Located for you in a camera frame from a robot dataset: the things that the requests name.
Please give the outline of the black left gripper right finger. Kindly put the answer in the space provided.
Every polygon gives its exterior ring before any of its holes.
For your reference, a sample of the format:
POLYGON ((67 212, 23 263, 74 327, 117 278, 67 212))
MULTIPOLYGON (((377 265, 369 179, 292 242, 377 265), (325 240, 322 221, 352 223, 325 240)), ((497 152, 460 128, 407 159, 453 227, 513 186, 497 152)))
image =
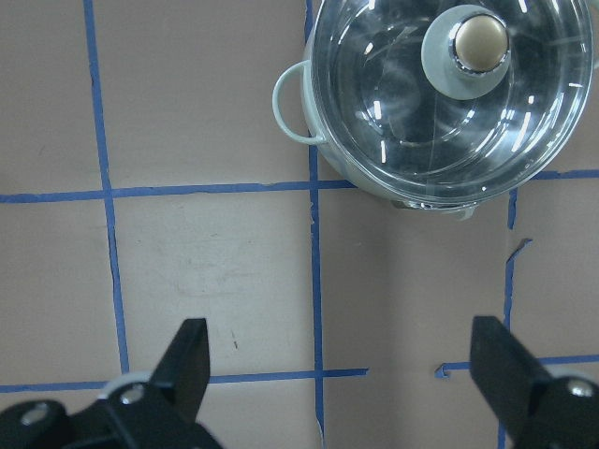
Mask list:
POLYGON ((544 367, 494 316, 473 319, 469 372, 515 448, 598 446, 598 383, 544 367))

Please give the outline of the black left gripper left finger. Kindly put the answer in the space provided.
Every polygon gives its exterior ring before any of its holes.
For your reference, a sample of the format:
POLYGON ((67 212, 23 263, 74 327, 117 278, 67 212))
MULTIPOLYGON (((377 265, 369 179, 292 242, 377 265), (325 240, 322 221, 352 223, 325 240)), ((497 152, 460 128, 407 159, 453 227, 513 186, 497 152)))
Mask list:
POLYGON ((52 399, 1 412, 4 448, 217 448, 197 414, 210 380, 207 322, 186 319, 150 373, 110 381, 87 408, 52 399))

